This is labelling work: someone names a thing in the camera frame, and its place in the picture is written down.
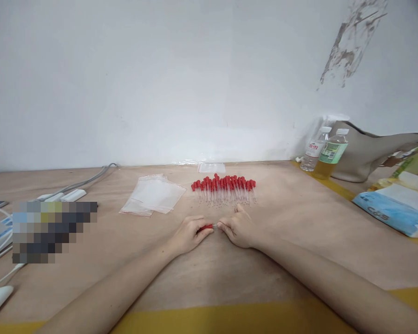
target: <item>wall stain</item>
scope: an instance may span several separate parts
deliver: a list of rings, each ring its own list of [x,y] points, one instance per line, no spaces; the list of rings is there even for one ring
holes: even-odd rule
[[[326,81],[339,81],[345,87],[345,81],[357,70],[362,56],[378,27],[388,0],[351,0],[350,15],[340,25],[320,85]]]

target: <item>hand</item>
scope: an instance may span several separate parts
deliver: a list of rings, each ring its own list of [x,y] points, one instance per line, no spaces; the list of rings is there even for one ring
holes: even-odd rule
[[[170,238],[171,247],[176,251],[177,255],[181,255],[193,250],[214,230],[207,228],[197,231],[203,226],[210,225],[211,222],[204,219],[203,215],[189,216],[184,218],[178,230]]]
[[[233,244],[242,248],[255,247],[262,231],[240,204],[235,206],[234,211],[232,216],[220,218],[217,227],[226,233]]]

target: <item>red rubber bulb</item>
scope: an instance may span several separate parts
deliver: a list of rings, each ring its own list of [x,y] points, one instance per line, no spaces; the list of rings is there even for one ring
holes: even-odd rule
[[[199,229],[198,231],[197,231],[197,234],[198,233],[200,233],[202,230],[206,230],[207,228],[213,228],[214,226],[212,225],[212,224],[209,224],[209,225],[206,225],[206,226],[203,226],[201,229]]]

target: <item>water bottle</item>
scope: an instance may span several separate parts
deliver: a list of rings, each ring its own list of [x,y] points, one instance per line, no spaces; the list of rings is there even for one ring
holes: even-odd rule
[[[339,159],[348,145],[347,134],[348,129],[338,129],[336,135],[328,139],[322,149],[319,161],[314,168],[312,175],[315,178],[320,180],[327,180],[330,178],[336,164],[339,162]]]
[[[317,135],[311,139],[307,151],[305,152],[305,156],[302,157],[302,163],[300,164],[302,170],[307,172],[312,172],[314,170],[314,166],[316,166],[320,153],[328,140],[330,131],[331,127],[322,127]]]

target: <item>wooden table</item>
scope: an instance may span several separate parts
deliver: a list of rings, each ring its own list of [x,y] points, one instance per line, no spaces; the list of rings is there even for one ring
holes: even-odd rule
[[[289,161],[227,164],[227,174],[257,181],[247,208],[263,229],[300,244],[390,290],[418,310],[418,245],[374,219]],[[98,169],[0,173],[0,199],[32,200],[85,180]],[[188,188],[173,212],[150,218],[119,214],[141,175],[164,173]],[[232,212],[198,205],[196,166],[122,167],[85,187],[99,203],[98,222],[55,264],[30,264],[10,282],[0,333],[31,333],[85,289],[133,256],[165,240],[187,215],[217,221]],[[0,278],[13,264],[0,259]],[[354,333],[283,268],[214,233],[174,260],[134,303],[115,333]]]

